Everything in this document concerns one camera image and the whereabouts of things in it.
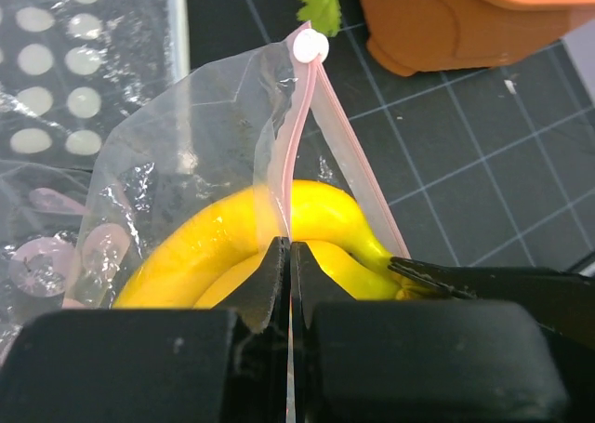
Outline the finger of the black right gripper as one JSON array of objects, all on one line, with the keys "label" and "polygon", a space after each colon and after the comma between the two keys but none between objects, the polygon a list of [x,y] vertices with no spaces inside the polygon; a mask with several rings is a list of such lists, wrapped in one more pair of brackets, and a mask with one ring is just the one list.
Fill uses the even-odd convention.
[{"label": "finger of the black right gripper", "polygon": [[594,347],[594,279],[537,267],[444,267],[392,257],[388,268],[440,294],[520,304],[545,327]]}]

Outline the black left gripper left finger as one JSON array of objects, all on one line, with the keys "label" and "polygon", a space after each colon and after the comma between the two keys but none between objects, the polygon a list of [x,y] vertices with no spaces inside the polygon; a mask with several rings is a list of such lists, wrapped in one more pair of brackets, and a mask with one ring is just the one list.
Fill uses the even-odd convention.
[{"label": "black left gripper left finger", "polygon": [[24,325],[5,422],[282,422],[289,244],[211,310],[68,309]]}]

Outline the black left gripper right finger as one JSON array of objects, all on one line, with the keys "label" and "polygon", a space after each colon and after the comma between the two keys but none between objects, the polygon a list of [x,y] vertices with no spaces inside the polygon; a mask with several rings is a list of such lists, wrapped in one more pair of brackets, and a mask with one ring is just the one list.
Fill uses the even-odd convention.
[{"label": "black left gripper right finger", "polygon": [[355,300],[291,249],[299,422],[558,422],[570,398],[520,305]]}]

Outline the yellow banana bunch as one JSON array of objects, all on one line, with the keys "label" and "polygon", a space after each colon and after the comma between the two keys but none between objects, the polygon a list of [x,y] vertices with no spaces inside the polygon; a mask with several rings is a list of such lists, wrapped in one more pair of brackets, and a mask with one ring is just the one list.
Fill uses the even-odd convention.
[{"label": "yellow banana bunch", "polygon": [[[276,231],[259,218],[260,191],[246,188],[185,221],[126,282],[116,308],[211,308],[246,281]],[[321,181],[296,179],[292,235],[312,251],[323,272],[358,299],[407,300],[431,292],[390,271],[389,250],[376,238],[348,193]],[[259,231],[269,231],[266,238]]]}]

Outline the pink-zipper zip bag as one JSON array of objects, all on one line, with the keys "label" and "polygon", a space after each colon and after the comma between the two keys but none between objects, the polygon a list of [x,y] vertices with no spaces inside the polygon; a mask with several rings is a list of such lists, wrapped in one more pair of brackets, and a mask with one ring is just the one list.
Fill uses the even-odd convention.
[{"label": "pink-zipper zip bag", "polygon": [[351,195],[391,256],[409,252],[324,69],[327,38],[283,41],[207,63],[119,124],[90,171],[1,164],[1,347],[41,315],[113,303],[185,221],[260,191],[272,240],[292,235],[292,183]]}]

